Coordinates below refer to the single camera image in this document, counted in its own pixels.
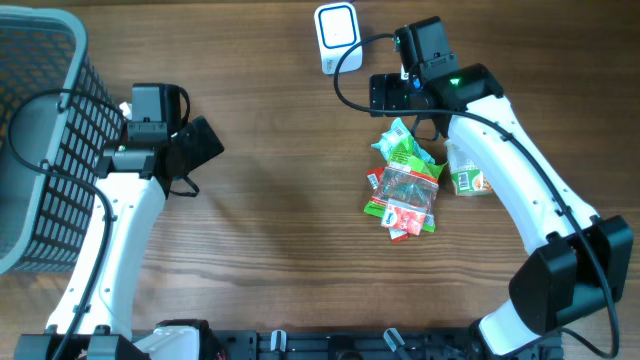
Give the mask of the light teal snack packet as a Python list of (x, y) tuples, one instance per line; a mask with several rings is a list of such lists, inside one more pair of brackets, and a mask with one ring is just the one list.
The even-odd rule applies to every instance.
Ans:
[(378, 150), (383, 158), (388, 160), (392, 151), (398, 145), (402, 145), (406, 151), (409, 151), (412, 155), (426, 163), (435, 163), (435, 159), (417, 143), (400, 118), (396, 118), (391, 123), (390, 128), (382, 133), (380, 139), (376, 143), (373, 143), (371, 147)]

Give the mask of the red stick snack packet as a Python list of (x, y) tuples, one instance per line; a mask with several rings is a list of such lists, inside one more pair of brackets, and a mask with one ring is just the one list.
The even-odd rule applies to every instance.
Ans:
[[(379, 186), (383, 172), (384, 172), (383, 167), (377, 167), (372, 170), (369, 170), (366, 173), (367, 180), (369, 181), (373, 190), (376, 190), (377, 187)], [(409, 238), (409, 234), (402, 230), (389, 228), (389, 234), (393, 242), (400, 242)]]

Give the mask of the green gummy candy bag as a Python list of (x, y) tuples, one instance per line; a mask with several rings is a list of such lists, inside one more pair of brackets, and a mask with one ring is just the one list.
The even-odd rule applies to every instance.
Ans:
[(387, 201), (397, 200), (425, 209), (427, 217), (421, 232), (433, 233), (436, 229), (433, 206), (444, 165), (426, 163), (398, 145), (383, 168), (380, 184), (373, 190), (364, 213), (381, 219)]

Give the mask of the cup noodles white green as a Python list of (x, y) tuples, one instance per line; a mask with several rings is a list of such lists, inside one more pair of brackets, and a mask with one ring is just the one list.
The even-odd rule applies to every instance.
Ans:
[(452, 184), (456, 196), (480, 196), (493, 192), (484, 173), (451, 140), (444, 142)]

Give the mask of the small red snack packet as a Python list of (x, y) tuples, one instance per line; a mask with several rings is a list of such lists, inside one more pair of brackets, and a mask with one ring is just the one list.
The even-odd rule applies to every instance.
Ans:
[(388, 229), (419, 235), (426, 217), (425, 209), (390, 199), (387, 201), (383, 212), (381, 225)]

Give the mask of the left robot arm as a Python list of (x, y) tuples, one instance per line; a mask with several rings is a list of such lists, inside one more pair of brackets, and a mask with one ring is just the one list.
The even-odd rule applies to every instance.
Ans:
[(221, 154), (204, 117), (170, 132), (129, 122), (97, 165), (96, 201), (66, 292), (42, 334), (23, 334), (17, 359), (219, 359), (205, 320), (166, 320), (133, 339), (133, 300), (151, 230), (176, 178)]

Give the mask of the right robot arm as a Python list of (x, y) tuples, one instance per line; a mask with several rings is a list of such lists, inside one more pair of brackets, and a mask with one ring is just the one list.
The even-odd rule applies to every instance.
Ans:
[(528, 254), (509, 282), (509, 298), (477, 328), (485, 349), (506, 357), (601, 309), (609, 313), (614, 357), (615, 305), (621, 299), (633, 233), (621, 216), (603, 219), (560, 178), (521, 127), (502, 86), (481, 64), (405, 79), (369, 80), (375, 116), (417, 116), (461, 148), (487, 175)]

